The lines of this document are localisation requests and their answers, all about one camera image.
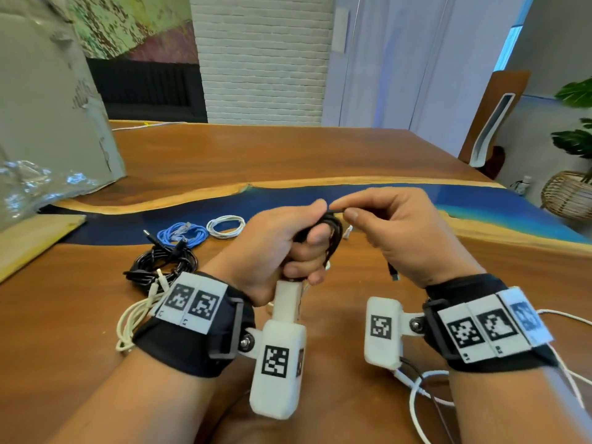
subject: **person's left arm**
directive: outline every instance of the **person's left arm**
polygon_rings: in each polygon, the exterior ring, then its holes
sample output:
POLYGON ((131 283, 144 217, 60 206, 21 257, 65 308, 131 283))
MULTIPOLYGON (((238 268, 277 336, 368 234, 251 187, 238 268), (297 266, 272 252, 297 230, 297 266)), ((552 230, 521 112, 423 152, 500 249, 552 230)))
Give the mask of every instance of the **person's left arm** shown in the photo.
MULTIPOLYGON (((201 271, 241 290, 254 306, 273 299, 282 273, 307 277, 312 285, 321 283, 329 227, 315 226, 305 243, 292 239, 326 209, 325 201, 319 200, 261 212, 201 271), (286 256, 292 261, 282 266, 286 256)), ((135 349, 50 444, 192 443, 215 388, 215 378, 188 375, 135 349)))

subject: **potted plant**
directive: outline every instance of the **potted plant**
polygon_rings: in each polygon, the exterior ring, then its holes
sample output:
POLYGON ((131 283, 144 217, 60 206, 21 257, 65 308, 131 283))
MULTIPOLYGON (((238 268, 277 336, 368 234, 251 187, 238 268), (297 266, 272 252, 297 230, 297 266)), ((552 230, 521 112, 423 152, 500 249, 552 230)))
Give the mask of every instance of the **potted plant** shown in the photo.
MULTIPOLYGON (((572 82, 555 97, 569 107, 592 108, 592 77, 572 82)), ((582 129, 552 133, 553 144, 566 153, 592 159, 592 118, 580 118, 582 129)), ((553 176, 541 192, 542 206, 571 220, 592 219, 592 167, 587 173, 562 171, 553 176)))

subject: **wicker basket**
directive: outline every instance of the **wicker basket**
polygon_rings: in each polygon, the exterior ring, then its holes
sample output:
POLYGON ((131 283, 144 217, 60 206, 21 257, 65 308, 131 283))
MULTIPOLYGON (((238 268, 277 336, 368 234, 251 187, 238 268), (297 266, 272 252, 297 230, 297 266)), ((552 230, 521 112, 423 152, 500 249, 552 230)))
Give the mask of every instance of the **wicker basket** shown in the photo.
POLYGON ((592 220, 592 184, 581 182, 585 173, 562 171, 541 192, 542 207, 570 220, 592 220))

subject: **forearm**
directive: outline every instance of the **forearm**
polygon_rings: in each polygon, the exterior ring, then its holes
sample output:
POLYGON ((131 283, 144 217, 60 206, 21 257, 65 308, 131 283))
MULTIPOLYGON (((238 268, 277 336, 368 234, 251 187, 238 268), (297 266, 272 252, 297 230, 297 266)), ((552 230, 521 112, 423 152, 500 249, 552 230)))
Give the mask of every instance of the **forearm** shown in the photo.
POLYGON ((50 444, 192 443, 215 386, 136 349, 50 444))
POLYGON ((592 443, 592 421, 554 368, 450 371, 463 444, 592 443))

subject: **metal bolt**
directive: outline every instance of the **metal bolt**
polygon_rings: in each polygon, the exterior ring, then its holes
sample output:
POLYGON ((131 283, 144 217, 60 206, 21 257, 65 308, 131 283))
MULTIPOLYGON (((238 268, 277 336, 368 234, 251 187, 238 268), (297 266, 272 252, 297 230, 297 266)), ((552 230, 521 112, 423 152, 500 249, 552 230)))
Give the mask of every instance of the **metal bolt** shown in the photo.
POLYGON ((413 318, 409 321, 409 328, 415 333, 423 332, 423 318, 413 318))
POLYGON ((255 337, 249 332, 246 332, 239 342, 239 350, 241 352, 250 352, 255 347, 255 337))

